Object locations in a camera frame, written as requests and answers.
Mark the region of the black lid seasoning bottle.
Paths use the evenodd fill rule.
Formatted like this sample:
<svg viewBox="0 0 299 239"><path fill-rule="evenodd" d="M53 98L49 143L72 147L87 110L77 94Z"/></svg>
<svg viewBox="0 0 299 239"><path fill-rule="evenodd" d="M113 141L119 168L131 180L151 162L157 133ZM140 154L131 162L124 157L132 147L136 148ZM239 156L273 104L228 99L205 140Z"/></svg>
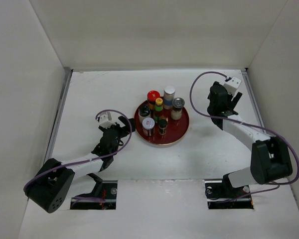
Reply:
<svg viewBox="0 0 299 239"><path fill-rule="evenodd" d="M140 123L142 123L145 118L150 118L150 114L151 112L149 106L147 104L142 104L138 110Z"/></svg>

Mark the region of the grey lid spice jar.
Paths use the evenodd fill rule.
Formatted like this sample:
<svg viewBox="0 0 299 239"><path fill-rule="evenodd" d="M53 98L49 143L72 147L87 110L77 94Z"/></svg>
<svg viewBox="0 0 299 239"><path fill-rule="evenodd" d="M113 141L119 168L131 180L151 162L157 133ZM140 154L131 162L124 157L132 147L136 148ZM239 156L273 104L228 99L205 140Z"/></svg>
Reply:
<svg viewBox="0 0 299 239"><path fill-rule="evenodd" d="M148 118L145 118L143 121L142 121L142 127L143 127L143 133L145 136L153 136L154 134L154 126L155 126L155 121L154 119L148 117Z"/></svg>

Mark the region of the red lid chili sauce jar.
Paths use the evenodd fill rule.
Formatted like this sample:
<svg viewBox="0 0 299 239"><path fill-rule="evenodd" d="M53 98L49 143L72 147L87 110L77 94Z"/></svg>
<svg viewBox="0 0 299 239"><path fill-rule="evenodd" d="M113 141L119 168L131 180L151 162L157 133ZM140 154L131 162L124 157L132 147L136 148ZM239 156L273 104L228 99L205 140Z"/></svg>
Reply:
<svg viewBox="0 0 299 239"><path fill-rule="evenodd" d="M158 91L152 90L148 92L147 101L148 101L148 107L151 111L154 110L155 101L157 98L160 98L160 93Z"/></svg>

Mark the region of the small black cap spice jar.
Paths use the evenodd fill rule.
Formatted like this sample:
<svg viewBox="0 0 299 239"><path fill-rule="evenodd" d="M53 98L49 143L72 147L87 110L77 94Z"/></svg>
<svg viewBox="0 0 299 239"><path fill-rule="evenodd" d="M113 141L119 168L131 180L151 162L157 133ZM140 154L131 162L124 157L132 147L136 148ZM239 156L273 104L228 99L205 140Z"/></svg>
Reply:
<svg viewBox="0 0 299 239"><path fill-rule="evenodd" d="M166 134L166 128L167 128L167 120L166 119L160 119L158 121L158 133L160 135L165 135Z"/></svg>

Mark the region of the silver lid blue label jar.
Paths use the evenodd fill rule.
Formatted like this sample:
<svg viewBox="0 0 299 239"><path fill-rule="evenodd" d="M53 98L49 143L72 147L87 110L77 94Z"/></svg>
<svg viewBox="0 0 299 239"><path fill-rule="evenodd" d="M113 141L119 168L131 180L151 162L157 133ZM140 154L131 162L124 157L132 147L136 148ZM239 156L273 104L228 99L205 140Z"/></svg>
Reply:
<svg viewBox="0 0 299 239"><path fill-rule="evenodd" d="M164 95L163 95L163 107L166 110L172 108L172 101L175 95L175 87L168 85L164 88Z"/></svg>

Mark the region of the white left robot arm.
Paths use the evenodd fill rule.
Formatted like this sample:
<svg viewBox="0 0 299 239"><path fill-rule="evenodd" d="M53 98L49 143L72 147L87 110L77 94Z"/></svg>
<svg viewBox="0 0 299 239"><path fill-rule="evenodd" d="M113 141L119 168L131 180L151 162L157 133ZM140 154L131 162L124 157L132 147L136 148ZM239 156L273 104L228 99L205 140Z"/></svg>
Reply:
<svg viewBox="0 0 299 239"><path fill-rule="evenodd" d="M24 186L25 195L47 213L53 213L65 201L72 182L83 176L89 176L94 181L86 184L85 194L73 197L71 206L82 202L102 205L107 203L103 180L97 176L97 173L110 166L114 161L114 156L126 146L122 139L131 138L136 129L133 118L120 116L119 120L123 126L110 121L100 124L99 129L103 135L88 155L68 163L55 158L48 159L36 176Z"/></svg>

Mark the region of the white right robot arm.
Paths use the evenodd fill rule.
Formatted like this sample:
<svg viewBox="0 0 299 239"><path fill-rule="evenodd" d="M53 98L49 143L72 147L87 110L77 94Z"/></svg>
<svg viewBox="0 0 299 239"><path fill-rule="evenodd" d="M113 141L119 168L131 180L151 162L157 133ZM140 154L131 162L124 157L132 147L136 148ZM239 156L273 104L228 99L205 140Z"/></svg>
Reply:
<svg viewBox="0 0 299 239"><path fill-rule="evenodd" d="M244 123L234 110L242 93L239 80L225 84L214 82L208 95L207 112L212 122L231 134L251 152L250 166L225 174L221 183L208 185L213 192L209 198L235 198L246 195L244 187L268 184L288 177L293 168L287 143L278 136L259 131L257 126Z"/></svg>

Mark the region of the left robot arm base mount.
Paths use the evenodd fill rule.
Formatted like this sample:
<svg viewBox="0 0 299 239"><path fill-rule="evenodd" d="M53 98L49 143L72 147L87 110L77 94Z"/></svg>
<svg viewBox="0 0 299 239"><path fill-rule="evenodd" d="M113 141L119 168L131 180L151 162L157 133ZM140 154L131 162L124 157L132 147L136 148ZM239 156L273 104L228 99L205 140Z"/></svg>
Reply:
<svg viewBox="0 0 299 239"><path fill-rule="evenodd" d="M115 210L118 181L104 181L94 173L88 174L95 181L90 193L72 197L71 210Z"/></svg>

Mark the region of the right robot arm base mount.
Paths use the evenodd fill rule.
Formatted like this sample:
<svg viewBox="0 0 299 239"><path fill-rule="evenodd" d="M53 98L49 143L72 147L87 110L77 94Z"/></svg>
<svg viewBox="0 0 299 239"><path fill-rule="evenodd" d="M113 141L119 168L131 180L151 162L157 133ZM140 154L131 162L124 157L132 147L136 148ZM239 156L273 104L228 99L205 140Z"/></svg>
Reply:
<svg viewBox="0 0 299 239"><path fill-rule="evenodd" d="M210 210L253 209L249 186L232 188L222 180L206 180L205 196Z"/></svg>

